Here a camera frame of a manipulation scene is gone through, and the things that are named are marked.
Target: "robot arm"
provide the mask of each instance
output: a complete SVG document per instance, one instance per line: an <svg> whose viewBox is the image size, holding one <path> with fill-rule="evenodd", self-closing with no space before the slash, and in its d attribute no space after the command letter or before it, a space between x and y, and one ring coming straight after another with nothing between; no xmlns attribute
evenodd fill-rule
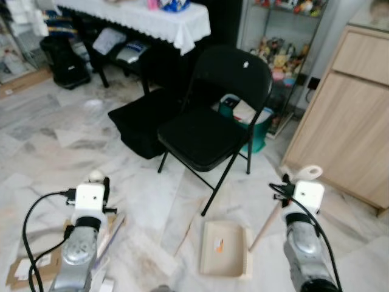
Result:
<svg viewBox="0 0 389 292"><path fill-rule="evenodd" d="M289 214L286 223L284 252L291 266L291 279L296 291L338 292L309 217L301 213Z"/></svg>
<svg viewBox="0 0 389 292"><path fill-rule="evenodd" d="M91 288L91 270L97 257L97 236L106 224L105 212L109 195L109 179L92 173L89 182L77 187L68 204L75 205L72 217L75 225L62 249L61 269L49 292L88 292Z"/></svg>
<svg viewBox="0 0 389 292"><path fill-rule="evenodd" d="M316 214L323 198L324 188L312 181L298 181L294 187L287 181L285 190ZM283 200L284 220L287 225L284 253L290 264L291 279L298 292L339 292L329 273L323 256L318 232L310 217L295 203Z"/></svg>

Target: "black chair cushion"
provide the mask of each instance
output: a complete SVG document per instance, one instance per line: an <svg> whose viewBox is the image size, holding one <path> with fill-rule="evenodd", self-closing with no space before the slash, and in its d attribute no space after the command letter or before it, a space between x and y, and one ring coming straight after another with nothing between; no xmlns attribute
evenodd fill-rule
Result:
<svg viewBox="0 0 389 292"><path fill-rule="evenodd" d="M247 131L210 108L197 108L159 127L158 139L193 169L207 172L228 158Z"/></svg>
<svg viewBox="0 0 389 292"><path fill-rule="evenodd" d="M158 141L158 127L176 117L181 104L171 92L157 89L140 99L108 113L121 139L138 155L150 159L165 147Z"/></svg>

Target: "black bag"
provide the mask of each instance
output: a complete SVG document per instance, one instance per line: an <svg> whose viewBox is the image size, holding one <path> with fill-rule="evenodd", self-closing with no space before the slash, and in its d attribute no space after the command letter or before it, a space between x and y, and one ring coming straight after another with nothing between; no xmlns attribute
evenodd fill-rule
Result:
<svg viewBox="0 0 389 292"><path fill-rule="evenodd" d="M157 89L135 102L108 113L121 134L121 139L138 155L151 159L161 155L165 147L158 141L157 129L179 114L181 104L166 89Z"/></svg>
<svg viewBox="0 0 389 292"><path fill-rule="evenodd" d="M74 89L91 81L84 61L73 51L66 36L47 36L40 42L53 72L55 84Z"/></svg>

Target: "wooden stick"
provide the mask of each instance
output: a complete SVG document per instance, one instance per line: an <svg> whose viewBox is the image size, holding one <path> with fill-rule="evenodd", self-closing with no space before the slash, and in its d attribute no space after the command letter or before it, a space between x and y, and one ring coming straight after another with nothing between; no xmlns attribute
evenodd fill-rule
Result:
<svg viewBox="0 0 389 292"><path fill-rule="evenodd" d="M252 246L249 248L249 252L252 252L254 248L258 245L258 242L260 242L263 235L266 233L268 228L271 226L271 224L274 222L274 220L277 218L278 214L280 213L280 210L282 209L282 202L279 201L277 205L275 205L272 213L267 218L265 224L263 225L262 229L260 230L260 233L255 237L255 240L252 244Z"/></svg>

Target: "cabinet door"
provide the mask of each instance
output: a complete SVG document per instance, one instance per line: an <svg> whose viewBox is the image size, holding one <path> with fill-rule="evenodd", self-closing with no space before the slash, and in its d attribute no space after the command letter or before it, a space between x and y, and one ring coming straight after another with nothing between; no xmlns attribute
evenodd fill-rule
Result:
<svg viewBox="0 0 389 292"><path fill-rule="evenodd" d="M324 178L389 207L389 89L330 73L286 164L317 164Z"/></svg>

